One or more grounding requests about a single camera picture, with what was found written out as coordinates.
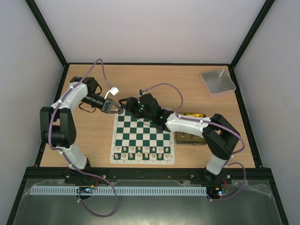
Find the gold tin with dark pieces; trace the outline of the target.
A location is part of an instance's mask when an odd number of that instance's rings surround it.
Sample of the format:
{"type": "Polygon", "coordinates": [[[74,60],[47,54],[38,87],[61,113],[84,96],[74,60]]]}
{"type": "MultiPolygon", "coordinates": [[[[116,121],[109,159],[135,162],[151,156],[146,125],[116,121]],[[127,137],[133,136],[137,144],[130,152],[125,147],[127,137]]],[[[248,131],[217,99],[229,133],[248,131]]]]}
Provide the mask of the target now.
{"type": "MultiPolygon", "coordinates": [[[[203,118],[206,117],[204,113],[186,113],[180,112],[180,115],[203,118]]],[[[194,146],[205,146],[206,141],[204,138],[199,136],[188,134],[184,132],[175,132],[175,143],[177,145],[194,145],[194,146]]]]}

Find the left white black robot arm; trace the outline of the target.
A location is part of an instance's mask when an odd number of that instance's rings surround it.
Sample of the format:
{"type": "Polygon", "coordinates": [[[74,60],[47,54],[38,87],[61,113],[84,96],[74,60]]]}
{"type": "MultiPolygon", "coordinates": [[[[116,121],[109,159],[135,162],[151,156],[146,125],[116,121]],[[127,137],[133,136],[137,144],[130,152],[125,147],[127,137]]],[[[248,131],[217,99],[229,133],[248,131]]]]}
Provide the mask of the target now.
{"type": "Polygon", "coordinates": [[[100,96],[100,87],[93,77],[73,77],[67,91],[55,103],[40,110],[41,139],[52,150],[57,150],[73,170],[84,170],[90,165],[76,143],[76,128],[72,113],[81,103],[107,114],[121,114],[123,110],[113,100],[100,96]]]}

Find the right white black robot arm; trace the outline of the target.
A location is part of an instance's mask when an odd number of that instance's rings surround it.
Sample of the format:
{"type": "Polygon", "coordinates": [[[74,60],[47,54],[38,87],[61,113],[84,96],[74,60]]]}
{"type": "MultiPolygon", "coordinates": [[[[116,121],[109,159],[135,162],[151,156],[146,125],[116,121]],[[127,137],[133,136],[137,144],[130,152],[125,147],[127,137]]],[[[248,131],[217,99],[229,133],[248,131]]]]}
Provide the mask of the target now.
{"type": "Polygon", "coordinates": [[[220,114],[211,118],[196,118],[179,115],[162,108],[150,94],[139,98],[128,97],[119,100],[120,107],[137,119],[148,119],[156,129],[167,132],[183,132],[205,140],[212,155],[208,161],[204,177],[208,183],[216,183],[221,171],[237,146],[239,132],[220,114]]]}

